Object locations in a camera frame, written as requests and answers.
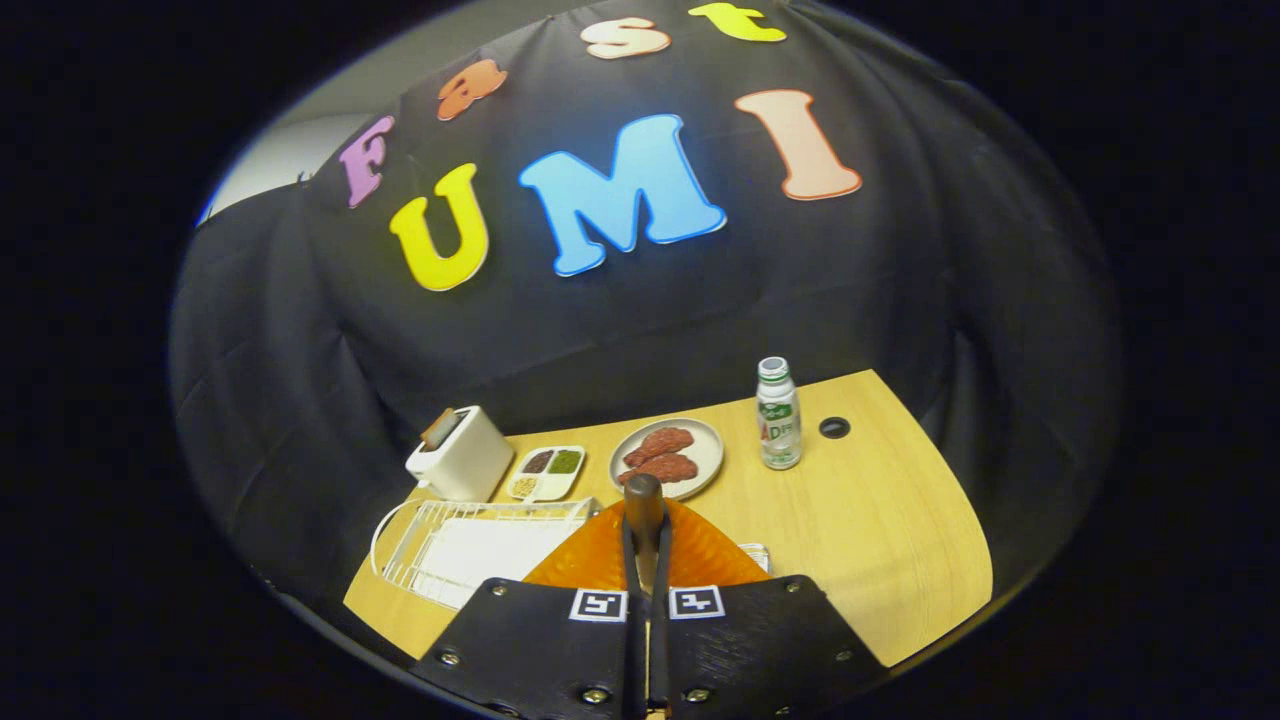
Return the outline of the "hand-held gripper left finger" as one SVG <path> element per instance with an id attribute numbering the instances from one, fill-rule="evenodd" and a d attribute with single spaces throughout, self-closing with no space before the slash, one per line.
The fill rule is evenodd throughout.
<path id="1" fill-rule="evenodd" d="M 410 671 L 509 717 L 645 717 L 646 596 L 622 503 L 586 521 L 543 569 L 593 579 L 485 579 Z"/>

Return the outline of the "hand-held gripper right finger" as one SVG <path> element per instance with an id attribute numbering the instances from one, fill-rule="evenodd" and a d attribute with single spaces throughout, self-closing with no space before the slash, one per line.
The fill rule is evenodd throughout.
<path id="1" fill-rule="evenodd" d="M 820 719 L 890 670 L 805 575 L 677 587 L 669 507 L 657 537 L 648 707 L 667 719 Z"/>

